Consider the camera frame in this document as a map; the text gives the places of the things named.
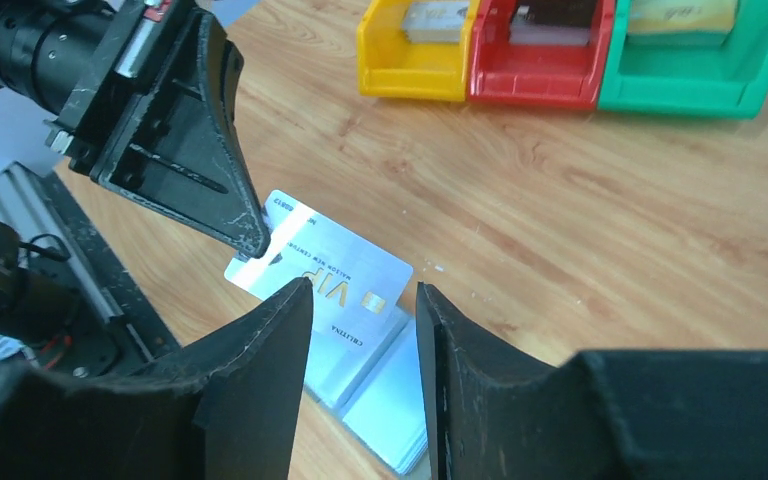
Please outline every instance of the storage bin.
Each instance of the storage bin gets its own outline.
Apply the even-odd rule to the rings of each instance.
[[[768,92],[768,0],[740,0],[717,47],[630,45],[632,0],[618,0],[599,108],[754,117]]]
[[[402,20],[412,2],[372,0],[357,30],[363,95],[464,101],[469,46],[479,0],[472,0],[458,44],[411,44]]]
[[[473,25],[469,99],[593,110],[611,43],[614,0],[599,0],[587,46],[508,43],[516,0],[484,0]]]

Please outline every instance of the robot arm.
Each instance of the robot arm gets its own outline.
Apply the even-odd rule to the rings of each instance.
[[[69,168],[250,257],[269,245],[234,127],[243,58],[195,0],[0,0],[0,88]]]

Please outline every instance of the open box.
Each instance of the open box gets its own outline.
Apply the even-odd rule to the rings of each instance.
[[[358,90],[377,97],[464,101],[472,24],[471,0],[457,44],[412,44],[402,20],[412,2],[372,0],[357,30]]]
[[[516,0],[484,0],[473,24],[470,101],[595,109],[614,22],[596,1],[586,46],[511,45]]]
[[[740,0],[721,46],[633,45],[631,0],[617,0],[599,108],[754,117],[768,92],[768,0]]]

